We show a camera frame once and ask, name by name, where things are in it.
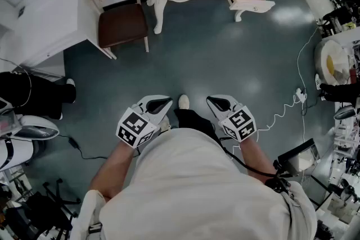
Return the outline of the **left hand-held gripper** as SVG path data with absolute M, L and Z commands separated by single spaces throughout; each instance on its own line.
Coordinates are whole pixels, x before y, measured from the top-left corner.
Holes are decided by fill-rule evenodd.
M 149 141 L 160 127 L 159 124 L 173 104 L 169 96 L 148 95 L 126 109 L 118 122 L 116 136 L 131 146 Z

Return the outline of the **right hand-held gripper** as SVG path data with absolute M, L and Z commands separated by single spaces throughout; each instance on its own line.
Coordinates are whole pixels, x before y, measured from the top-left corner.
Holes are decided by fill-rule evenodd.
M 208 96 L 206 102 L 219 120 L 220 127 L 232 139 L 243 142 L 256 132 L 257 126 L 252 113 L 232 96 L 216 94 Z

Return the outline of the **person's right forearm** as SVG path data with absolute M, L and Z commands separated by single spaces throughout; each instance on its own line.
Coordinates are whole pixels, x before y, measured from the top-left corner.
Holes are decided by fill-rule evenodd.
M 276 173 L 273 164 L 270 162 L 257 142 L 252 138 L 247 138 L 242 141 L 240 143 L 240 150 L 244 159 L 244 163 L 247 166 L 267 174 Z

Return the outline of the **person's left forearm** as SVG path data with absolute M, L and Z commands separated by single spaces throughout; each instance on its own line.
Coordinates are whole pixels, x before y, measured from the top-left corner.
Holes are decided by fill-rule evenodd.
M 122 191 L 134 149 L 120 141 L 92 179 L 89 190 L 100 192 L 108 202 Z

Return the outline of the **person's left white shoe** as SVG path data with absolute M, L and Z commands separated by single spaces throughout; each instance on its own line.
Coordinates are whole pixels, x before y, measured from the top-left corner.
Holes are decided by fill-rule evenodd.
M 164 118 L 160 122 L 159 127 L 160 127 L 160 132 L 161 133 L 171 130 L 171 125 L 170 125 L 170 122 L 169 122 L 169 118 L 166 115 L 164 116 Z

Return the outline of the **person's right white shoe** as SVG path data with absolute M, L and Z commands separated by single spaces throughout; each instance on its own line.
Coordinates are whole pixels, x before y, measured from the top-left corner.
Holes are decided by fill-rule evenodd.
M 190 108 L 190 100 L 187 95 L 180 95 L 178 99 L 178 108 L 182 110 L 188 110 Z

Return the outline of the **person's black trousers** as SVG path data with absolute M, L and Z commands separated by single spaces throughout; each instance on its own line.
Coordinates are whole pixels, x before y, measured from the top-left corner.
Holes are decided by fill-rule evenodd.
M 178 119 L 179 128 L 189 128 L 200 131 L 222 146 L 215 133 L 215 128 L 209 120 L 199 116 L 194 110 L 190 109 L 177 108 L 174 110 L 174 113 Z

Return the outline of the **white power strip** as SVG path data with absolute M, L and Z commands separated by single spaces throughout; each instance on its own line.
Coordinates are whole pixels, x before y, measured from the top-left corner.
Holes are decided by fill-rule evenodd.
M 304 103 L 307 99 L 307 94 L 303 93 L 300 88 L 297 88 L 295 91 L 296 98 L 299 102 Z

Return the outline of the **wooden chair with brown seat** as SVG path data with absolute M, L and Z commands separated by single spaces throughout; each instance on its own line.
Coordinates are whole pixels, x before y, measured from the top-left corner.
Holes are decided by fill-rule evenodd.
M 100 5 L 102 0 L 89 0 L 98 9 L 98 47 L 111 59 L 117 57 L 112 52 L 112 47 L 123 43 L 142 39 L 145 44 L 145 51 L 149 52 L 149 28 L 141 0 L 135 3 L 104 10 Z

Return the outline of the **person's white shirt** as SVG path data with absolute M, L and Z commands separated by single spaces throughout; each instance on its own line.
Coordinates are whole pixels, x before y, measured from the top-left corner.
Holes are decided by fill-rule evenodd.
M 244 174 L 206 134 L 178 128 L 142 151 L 128 186 L 106 202 L 89 190 L 70 240 L 313 240 L 315 209 L 298 182 L 290 192 Z

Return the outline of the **black monitor screen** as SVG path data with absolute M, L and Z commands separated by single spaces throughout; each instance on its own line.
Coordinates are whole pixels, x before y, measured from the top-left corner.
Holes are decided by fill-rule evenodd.
M 298 176 L 321 161 L 313 138 L 278 156 L 273 165 L 278 173 Z

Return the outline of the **white cushion with yellow patch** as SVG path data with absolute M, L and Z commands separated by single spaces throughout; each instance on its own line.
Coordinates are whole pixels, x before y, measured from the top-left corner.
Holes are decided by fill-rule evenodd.
M 316 46 L 314 64 L 321 82 L 328 85 L 347 84 L 354 65 L 354 52 L 334 40 L 327 40 Z

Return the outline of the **white equipment rack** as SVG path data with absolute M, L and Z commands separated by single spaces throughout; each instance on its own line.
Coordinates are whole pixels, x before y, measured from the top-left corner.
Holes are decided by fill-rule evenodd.
M 345 224 L 360 214 L 360 126 L 340 125 L 335 130 L 330 184 L 335 194 L 328 209 Z

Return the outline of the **white cabinet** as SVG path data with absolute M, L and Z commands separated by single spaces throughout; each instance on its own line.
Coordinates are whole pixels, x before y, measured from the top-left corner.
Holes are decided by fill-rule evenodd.
M 89 0 L 0 0 L 0 72 L 17 66 L 64 76 L 64 51 L 98 47 L 100 11 Z

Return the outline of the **white robot with black trim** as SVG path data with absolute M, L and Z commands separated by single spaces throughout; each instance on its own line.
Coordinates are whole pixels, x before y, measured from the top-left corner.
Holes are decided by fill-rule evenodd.
M 31 160 L 44 141 L 60 133 L 51 121 L 33 115 L 17 115 L 12 104 L 0 97 L 0 171 Z

